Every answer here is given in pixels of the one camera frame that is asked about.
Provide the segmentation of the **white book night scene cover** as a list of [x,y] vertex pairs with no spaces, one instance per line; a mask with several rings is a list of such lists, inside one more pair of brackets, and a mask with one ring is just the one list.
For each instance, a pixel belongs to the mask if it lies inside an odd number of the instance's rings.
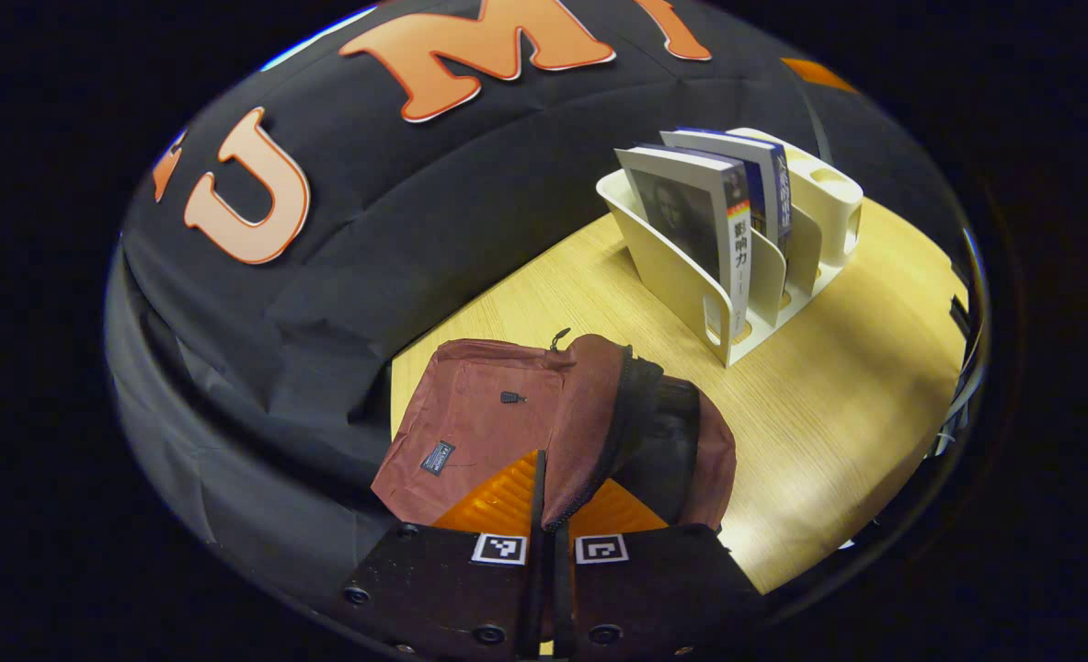
[[666,146],[722,154],[744,162],[755,213],[753,225],[778,250],[787,250],[792,233],[792,194],[782,143],[692,127],[662,131],[659,135]]

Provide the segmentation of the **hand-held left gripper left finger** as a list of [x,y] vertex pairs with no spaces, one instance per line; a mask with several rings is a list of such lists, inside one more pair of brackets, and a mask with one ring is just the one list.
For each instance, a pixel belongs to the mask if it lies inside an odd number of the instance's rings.
[[339,596],[349,627],[407,661],[531,661],[541,642],[546,453],[528,452],[489,479],[500,523],[460,522],[484,499],[465,498],[444,524],[400,522],[384,534]]

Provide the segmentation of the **white book portrait cover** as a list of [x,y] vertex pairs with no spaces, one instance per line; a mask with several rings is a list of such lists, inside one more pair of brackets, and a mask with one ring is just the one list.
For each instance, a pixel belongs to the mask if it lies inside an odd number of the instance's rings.
[[752,201],[744,160],[640,143],[614,152],[646,222],[715,278],[744,324],[752,268]]

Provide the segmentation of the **white plastic bookshelf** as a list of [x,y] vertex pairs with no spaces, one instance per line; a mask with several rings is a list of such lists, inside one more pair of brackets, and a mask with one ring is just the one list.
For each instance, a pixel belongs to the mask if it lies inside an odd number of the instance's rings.
[[782,143],[792,194],[786,252],[755,229],[752,203],[752,280],[744,324],[733,322],[731,302],[715,278],[648,225],[620,166],[599,179],[597,192],[610,207],[650,292],[729,366],[771,338],[842,272],[858,246],[865,197],[862,186],[838,168],[766,131],[741,127],[727,133]]

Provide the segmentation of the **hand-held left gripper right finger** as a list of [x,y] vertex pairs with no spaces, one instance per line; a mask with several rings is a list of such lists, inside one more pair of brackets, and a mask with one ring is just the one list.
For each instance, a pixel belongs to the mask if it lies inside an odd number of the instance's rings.
[[615,482],[555,541],[561,661],[715,661],[765,615],[763,594],[707,525],[669,525]]

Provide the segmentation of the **maroon schoolbag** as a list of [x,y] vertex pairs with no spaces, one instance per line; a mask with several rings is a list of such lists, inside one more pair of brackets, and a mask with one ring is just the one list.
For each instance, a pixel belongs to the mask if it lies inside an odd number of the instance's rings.
[[735,439],[719,407],[693,382],[594,334],[562,350],[492,339],[440,345],[372,492],[398,519],[431,524],[537,451],[547,529],[615,482],[660,525],[716,531],[733,493]]

